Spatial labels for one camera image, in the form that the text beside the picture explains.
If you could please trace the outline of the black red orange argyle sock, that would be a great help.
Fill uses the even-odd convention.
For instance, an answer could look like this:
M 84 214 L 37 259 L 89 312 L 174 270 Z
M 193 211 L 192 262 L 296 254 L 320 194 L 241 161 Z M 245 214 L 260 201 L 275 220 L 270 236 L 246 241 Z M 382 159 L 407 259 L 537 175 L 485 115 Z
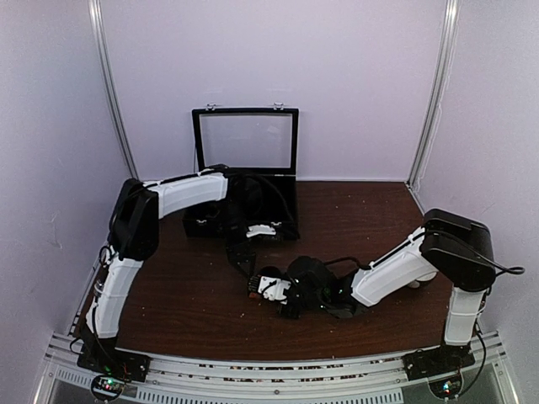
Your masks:
M 248 293 L 248 297 L 250 299 L 255 299 L 255 300 L 261 300 L 262 299 L 262 295 L 260 295 L 259 293 L 257 292 L 249 292 Z

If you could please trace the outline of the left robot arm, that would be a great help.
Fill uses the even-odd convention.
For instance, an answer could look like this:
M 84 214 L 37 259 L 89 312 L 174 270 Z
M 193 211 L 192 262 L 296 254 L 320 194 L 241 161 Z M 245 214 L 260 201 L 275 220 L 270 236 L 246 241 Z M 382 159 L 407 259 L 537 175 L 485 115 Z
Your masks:
M 109 235 L 99 253 L 103 273 L 93 284 L 93 300 L 79 337 L 89 361 L 104 374 L 121 365 L 115 349 L 120 315 L 136 274 L 159 245 L 165 216 L 207 202 L 232 208 L 244 173 L 223 165 L 176 178 L 142 182 L 127 179 L 109 220 Z

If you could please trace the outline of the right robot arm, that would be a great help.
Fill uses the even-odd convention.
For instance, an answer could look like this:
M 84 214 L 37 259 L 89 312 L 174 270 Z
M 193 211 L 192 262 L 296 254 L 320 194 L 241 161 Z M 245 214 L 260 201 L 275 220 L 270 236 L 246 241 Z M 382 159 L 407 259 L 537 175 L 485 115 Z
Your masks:
M 413 282 L 429 282 L 443 274 L 452 283 L 443 344 L 432 353 L 439 371 L 451 370 L 464 357 L 485 295 L 503 274 L 522 275 L 521 266 L 505 267 L 494 260 L 491 235 L 482 223 L 432 209 L 423 224 L 375 261 L 358 264 L 337 278 L 330 262 L 301 256 L 277 279 L 260 287 L 261 295 L 280 303 L 283 316 L 320 309 L 346 319 L 377 305 Z

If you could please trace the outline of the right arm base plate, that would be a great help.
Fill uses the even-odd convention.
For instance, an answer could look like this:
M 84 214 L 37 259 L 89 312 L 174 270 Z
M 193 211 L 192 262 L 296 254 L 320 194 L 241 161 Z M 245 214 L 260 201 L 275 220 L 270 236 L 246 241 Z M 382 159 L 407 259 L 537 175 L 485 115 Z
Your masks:
M 438 347 L 407 353 L 402 357 L 402 361 L 408 380 L 419 380 L 471 366 L 475 364 L 475 357 L 470 351 Z

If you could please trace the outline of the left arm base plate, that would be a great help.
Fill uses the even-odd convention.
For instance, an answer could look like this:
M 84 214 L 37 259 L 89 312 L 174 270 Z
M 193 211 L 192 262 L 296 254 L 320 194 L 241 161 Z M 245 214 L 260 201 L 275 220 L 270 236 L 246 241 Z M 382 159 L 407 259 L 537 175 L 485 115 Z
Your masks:
M 101 351 L 92 353 L 84 351 L 78 356 L 77 366 L 119 380 L 144 382 L 150 362 L 148 356 L 138 353 L 114 351 L 106 355 Z

